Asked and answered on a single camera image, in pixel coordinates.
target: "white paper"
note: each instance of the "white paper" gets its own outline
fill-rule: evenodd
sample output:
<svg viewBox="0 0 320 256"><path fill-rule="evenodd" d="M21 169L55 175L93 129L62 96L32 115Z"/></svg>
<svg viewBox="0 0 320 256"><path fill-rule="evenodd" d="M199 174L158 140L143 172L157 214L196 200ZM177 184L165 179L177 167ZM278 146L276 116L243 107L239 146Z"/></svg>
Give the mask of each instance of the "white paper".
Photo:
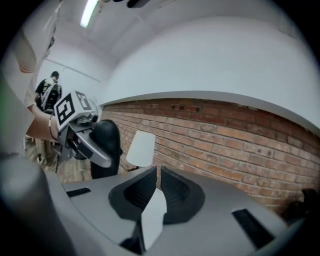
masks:
<svg viewBox="0 0 320 256"><path fill-rule="evenodd" d="M167 201L160 189L155 189L152 198L141 215L143 242L149 250L160 236L164 227L164 215L167 212Z"/></svg>

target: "white curved wall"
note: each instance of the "white curved wall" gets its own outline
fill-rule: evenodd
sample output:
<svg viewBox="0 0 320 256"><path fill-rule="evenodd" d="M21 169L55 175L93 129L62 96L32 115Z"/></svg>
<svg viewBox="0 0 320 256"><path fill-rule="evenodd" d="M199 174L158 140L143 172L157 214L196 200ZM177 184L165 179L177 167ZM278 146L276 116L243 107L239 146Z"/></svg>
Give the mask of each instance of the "white curved wall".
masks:
<svg viewBox="0 0 320 256"><path fill-rule="evenodd" d="M301 42L253 19L215 17L158 35L123 60L101 104L155 98L239 103L320 135L320 76Z"/></svg>

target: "white wall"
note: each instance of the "white wall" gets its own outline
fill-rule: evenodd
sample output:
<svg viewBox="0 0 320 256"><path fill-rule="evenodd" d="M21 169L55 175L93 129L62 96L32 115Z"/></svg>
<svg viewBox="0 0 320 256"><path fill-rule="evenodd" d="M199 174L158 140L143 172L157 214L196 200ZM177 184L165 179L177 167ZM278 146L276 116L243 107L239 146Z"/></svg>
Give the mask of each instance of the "white wall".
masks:
<svg viewBox="0 0 320 256"><path fill-rule="evenodd" d="M263 109L320 135L320 76L300 41L253 19L179 25L124 59L101 104L199 98Z"/></svg>
<svg viewBox="0 0 320 256"><path fill-rule="evenodd" d="M97 49L84 36L59 23L55 43L42 63L37 85L49 78L53 71L58 71L63 95L77 90L98 104L102 89L115 66L116 62L111 56Z"/></svg>

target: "black t-shirt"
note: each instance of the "black t-shirt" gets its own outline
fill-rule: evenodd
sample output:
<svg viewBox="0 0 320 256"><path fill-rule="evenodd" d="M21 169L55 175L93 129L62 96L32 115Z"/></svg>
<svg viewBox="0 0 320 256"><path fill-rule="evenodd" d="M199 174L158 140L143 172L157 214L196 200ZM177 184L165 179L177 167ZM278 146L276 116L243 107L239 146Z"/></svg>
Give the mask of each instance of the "black t-shirt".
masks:
<svg viewBox="0 0 320 256"><path fill-rule="evenodd" d="M42 80L38 87L36 88L35 92L43 96L43 94L47 91L47 89L51 86L51 84L46 82L46 79ZM58 85L55 85L54 88L51 90L50 95L46 101L44 109L41 107L41 98L36 101L36 105L42 111L53 111L54 105L57 103L59 98L61 97L62 89Z"/></svg>

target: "floor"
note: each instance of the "floor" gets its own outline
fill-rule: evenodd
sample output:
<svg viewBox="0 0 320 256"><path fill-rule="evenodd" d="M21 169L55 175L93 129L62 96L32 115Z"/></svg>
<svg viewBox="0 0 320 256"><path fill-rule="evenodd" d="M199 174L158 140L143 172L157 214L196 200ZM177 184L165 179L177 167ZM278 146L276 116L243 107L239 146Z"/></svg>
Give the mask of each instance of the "floor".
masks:
<svg viewBox="0 0 320 256"><path fill-rule="evenodd" d="M34 163L37 163L37 148L35 142L26 141L26 156ZM55 171L57 156L53 150L48 154L48 164L41 165L44 171ZM73 183L92 180L89 160L70 159L58 166L57 174L61 183Z"/></svg>

